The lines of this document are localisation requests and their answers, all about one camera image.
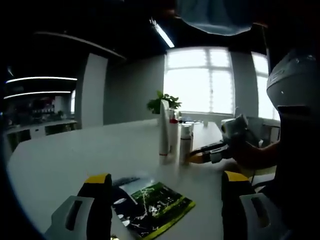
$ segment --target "white table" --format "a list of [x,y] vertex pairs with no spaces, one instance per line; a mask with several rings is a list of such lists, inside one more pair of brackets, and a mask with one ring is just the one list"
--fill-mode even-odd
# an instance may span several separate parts
[[[198,126],[195,131],[195,147],[221,139],[213,122],[208,129]],[[7,171],[22,208],[42,233],[50,226],[52,213],[77,195],[88,176],[111,173],[115,180],[147,173],[196,203],[158,239],[223,239],[219,164],[159,165],[158,151],[156,120],[121,123],[22,142]],[[121,240],[133,239],[116,214],[111,233]]]

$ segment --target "green plant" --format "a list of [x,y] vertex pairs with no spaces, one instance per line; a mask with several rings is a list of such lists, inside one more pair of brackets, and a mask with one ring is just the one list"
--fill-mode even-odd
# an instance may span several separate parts
[[57,113],[58,113],[58,115],[59,115],[60,117],[62,117],[62,116],[64,115],[64,112],[61,111],[61,110],[59,110]]
[[177,102],[179,100],[178,97],[170,96],[169,94],[163,94],[161,91],[156,91],[158,96],[157,99],[150,100],[146,107],[150,110],[153,114],[160,114],[160,103],[161,100],[166,100],[169,102],[169,107],[171,109],[177,109],[181,107],[181,102]]

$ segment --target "kitchen counter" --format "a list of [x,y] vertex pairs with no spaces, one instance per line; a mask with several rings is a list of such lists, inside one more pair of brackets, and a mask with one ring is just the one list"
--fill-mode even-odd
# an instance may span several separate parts
[[60,125],[60,124],[75,124],[75,123],[77,123],[77,121],[71,120],[71,119],[58,120],[58,121],[48,121],[48,122],[43,122],[43,123],[39,123],[39,124],[31,124],[31,125],[26,125],[26,126],[13,127],[8,130],[5,130],[4,134],[17,133],[17,132],[21,132],[21,131],[28,130],[31,128],[41,128],[41,127],[54,126],[54,125]]

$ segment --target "gray wall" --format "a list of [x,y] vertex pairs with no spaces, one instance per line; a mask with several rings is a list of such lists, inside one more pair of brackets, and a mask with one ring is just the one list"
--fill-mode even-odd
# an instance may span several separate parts
[[108,70],[103,123],[116,124],[154,119],[146,107],[164,85],[165,56],[155,56]]
[[248,117],[258,117],[258,86],[255,65],[251,54],[230,52],[235,106]]

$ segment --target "bright window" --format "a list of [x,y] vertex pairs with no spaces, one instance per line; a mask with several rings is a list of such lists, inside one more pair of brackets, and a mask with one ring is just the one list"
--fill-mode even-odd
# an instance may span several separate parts
[[269,72],[267,56],[253,52],[252,59],[258,87],[258,116],[259,118],[263,119],[280,120],[278,111],[273,106],[267,95],[267,81]]
[[197,47],[167,53],[163,92],[179,97],[181,111],[234,113],[234,81],[225,48]]
[[70,104],[70,112],[72,114],[75,112],[75,103],[76,103],[76,90],[73,90],[71,93],[71,104]]

